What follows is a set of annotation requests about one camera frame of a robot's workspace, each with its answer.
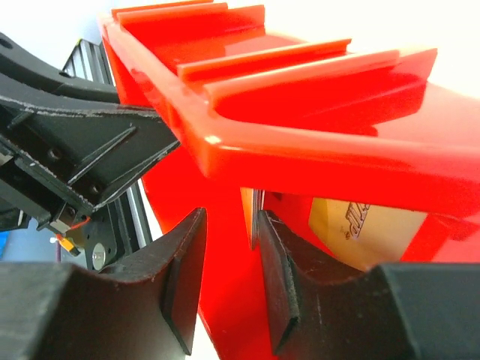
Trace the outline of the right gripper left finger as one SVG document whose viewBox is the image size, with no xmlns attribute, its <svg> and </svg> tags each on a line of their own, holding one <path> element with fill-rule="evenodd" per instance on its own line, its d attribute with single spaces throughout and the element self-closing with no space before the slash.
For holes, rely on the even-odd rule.
<svg viewBox="0 0 480 360">
<path fill-rule="evenodd" d="M 1 264 L 3 359 L 184 359 L 192 353 L 207 214 L 99 272 Z"/>
</svg>

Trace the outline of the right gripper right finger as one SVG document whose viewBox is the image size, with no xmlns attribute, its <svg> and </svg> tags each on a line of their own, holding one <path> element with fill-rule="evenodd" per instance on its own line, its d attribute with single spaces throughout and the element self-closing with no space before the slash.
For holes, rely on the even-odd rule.
<svg viewBox="0 0 480 360">
<path fill-rule="evenodd" d="M 271 211 L 258 218 L 271 349 L 279 359 L 477 359 L 479 266 L 346 265 Z"/>
</svg>

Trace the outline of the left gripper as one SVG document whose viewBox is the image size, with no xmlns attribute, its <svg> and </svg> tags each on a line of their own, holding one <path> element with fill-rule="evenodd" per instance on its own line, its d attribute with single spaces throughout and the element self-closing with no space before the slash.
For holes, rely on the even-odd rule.
<svg viewBox="0 0 480 360">
<path fill-rule="evenodd" d="M 58 69 L 1 34 L 1 73 L 54 94 L 1 96 L 1 198 L 39 230 L 66 233 L 88 223 L 90 210 L 180 145 L 153 109 L 118 104 L 101 43 L 79 40 Z"/>
</svg>

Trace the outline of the red plastic bin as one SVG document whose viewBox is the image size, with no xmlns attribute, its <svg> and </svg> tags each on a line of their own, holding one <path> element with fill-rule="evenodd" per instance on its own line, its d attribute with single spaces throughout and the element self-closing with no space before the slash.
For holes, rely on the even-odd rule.
<svg viewBox="0 0 480 360">
<path fill-rule="evenodd" d="M 99 25 L 121 102 L 152 106 L 181 143 L 143 177 L 161 229 L 206 210 L 199 314 L 219 358 L 280 359 L 240 188 L 336 260 L 308 225 L 315 198 L 427 214 L 400 260 L 375 266 L 479 267 L 479 101 L 429 81 L 436 49 L 308 43 L 267 31 L 262 5 L 213 1 Z"/>
</svg>

